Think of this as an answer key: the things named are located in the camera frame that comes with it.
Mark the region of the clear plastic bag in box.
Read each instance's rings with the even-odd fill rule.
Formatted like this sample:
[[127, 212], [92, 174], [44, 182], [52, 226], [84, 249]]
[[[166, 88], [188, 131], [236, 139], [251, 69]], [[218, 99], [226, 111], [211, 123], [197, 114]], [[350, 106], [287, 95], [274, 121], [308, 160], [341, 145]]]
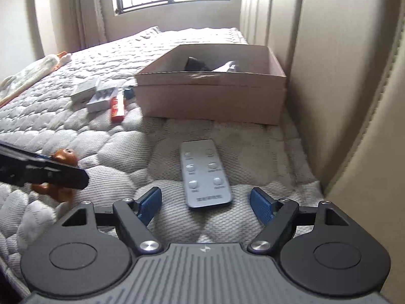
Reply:
[[237, 61], [228, 61], [224, 65], [213, 69], [212, 72], [239, 72], [240, 67]]

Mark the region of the beige padded headboard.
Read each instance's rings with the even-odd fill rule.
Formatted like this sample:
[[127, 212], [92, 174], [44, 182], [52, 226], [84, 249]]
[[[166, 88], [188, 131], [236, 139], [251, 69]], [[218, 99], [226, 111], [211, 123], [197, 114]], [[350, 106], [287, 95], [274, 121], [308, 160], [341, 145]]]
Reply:
[[391, 256], [404, 302], [404, 0], [242, 0], [239, 28], [270, 47], [325, 196]]

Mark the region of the white plush toy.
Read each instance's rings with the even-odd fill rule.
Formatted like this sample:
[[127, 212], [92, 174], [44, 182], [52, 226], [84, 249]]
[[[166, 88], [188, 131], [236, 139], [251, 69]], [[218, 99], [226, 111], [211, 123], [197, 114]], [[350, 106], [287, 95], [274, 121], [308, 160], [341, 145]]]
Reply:
[[37, 60], [1, 82], [1, 106], [6, 105], [39, 80], [71, 62], [71, 53], [62, 51]]

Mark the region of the black object in box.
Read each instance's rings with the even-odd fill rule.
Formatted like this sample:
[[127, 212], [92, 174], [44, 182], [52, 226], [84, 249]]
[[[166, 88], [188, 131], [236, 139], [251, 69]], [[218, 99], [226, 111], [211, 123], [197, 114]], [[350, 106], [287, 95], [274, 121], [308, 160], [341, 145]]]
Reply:
[[185, 64], [184, 71], [186, 71], [186, 72], [203, 72], [203, 71], [211, 71], [211, 69], [206, 65], [206, 63], [204, 61], [201, 61], [198, 58], [189, 56], [187, 58], [187, 62]]

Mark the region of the red blue toothpaste tube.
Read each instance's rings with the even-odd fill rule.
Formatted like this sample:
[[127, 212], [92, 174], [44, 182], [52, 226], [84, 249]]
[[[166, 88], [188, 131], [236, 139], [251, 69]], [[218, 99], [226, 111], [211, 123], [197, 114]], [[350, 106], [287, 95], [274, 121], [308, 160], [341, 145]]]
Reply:
[[124, 88], [124, 97], [126, 100], [131, 100], [135, 97], [135, 93], [133, 91], [132, 86]]

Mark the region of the white quilted mattress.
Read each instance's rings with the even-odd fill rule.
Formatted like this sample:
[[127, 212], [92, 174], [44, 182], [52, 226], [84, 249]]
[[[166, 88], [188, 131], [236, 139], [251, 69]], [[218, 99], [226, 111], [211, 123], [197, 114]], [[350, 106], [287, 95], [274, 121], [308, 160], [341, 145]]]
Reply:
[[[89, 175], [75, 203], [108, 206], [161, 188], [163, 206], [149, 228], [165, 243], [247, 244], [261, 229], [249, 204], [252, 188], [303, 206], [316, 206], [323, 197], [287, 110], [278, 125], [269, 126], [144, 117], [130, 100], [124, 120], [112, 124], [108, 111], [90, 113], [70, 98], [78, 84], [91, 79], [131, 86], [142, 68], [179, 45], [245, 42], [235, 28], [163, 32], [154, 26], [76, 52], [66, 66], [1, 108], [1, 140], [42, 155], [71, 148]], [[197, 139], [216, 144], [232, 190], [229, 206], [194, 211], [186, 204], [179, 148]]]

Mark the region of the beige curtain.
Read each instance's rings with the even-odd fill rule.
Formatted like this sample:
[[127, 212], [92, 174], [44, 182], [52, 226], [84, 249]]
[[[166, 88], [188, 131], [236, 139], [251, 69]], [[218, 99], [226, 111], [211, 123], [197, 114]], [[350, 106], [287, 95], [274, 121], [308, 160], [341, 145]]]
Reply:
[[107, 42], [101, 0], [75, 0], [82, 49]]

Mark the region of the grey remote control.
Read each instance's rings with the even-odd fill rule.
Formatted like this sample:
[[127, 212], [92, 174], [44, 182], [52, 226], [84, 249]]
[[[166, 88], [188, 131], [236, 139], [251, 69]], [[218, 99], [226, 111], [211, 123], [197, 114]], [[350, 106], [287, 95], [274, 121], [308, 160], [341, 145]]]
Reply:
[[213, 140], [183, 142], [180, 163], [189, 208], [201, 209], [232, 201], [231, 187]]

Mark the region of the white battery charger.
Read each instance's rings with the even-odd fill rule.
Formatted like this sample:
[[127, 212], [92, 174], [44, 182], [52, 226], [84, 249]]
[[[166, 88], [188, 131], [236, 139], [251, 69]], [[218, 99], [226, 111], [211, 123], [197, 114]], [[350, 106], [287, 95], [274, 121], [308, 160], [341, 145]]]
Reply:
[[108, 110], [111, 106], [111, 100], [117, 95], [117, 91], [117, 87], [110, 87], [107, 89], [96, 91], [86, 105], [87, 111], [89, 113], [94, 113]]

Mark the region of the brown toy bear figure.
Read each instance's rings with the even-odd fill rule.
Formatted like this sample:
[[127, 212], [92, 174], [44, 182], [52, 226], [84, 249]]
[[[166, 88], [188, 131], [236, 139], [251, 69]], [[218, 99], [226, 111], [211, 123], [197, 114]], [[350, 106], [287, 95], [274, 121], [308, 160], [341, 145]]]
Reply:
[[[56, 163], [68, 165], [70, 167], [77, 167], [78, 159], [74, 151], [69, 148], [60, 149], [51, 155], [51, 160]], [[31, 190], [38, 194], [49, 196], [56, 202], [70, 202], [72, 203], [76, 190], [66, 187], [69, 181], [69, 175], [63, 169], [56, 173], [56, 176], [51, 180], [41, 183], [32, 184]]]

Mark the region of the white flat box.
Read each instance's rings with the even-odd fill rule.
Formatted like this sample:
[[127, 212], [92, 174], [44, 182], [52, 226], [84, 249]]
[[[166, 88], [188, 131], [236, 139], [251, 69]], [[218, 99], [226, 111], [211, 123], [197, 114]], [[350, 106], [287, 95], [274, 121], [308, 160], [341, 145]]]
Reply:
[[75, 104], [91, 99], [96, 92], [98, 84], [98, 79], [91, 79], [78, 84], [70, 95], [71, 101]]

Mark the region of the brown cardboard box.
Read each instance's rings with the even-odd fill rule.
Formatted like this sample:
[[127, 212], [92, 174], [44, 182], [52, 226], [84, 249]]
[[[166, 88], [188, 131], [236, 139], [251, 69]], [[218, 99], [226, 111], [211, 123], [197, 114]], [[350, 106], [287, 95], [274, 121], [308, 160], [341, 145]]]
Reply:
[[[189, 56], [211, 71], [184, 71]], [[237, 61], [240, 71], [212, 72], [228, 61]], [[277, 125], [287, 93], [284, 70], [262, 45], [179, 45], [135, 79], [135, 97], [145, 117]]]

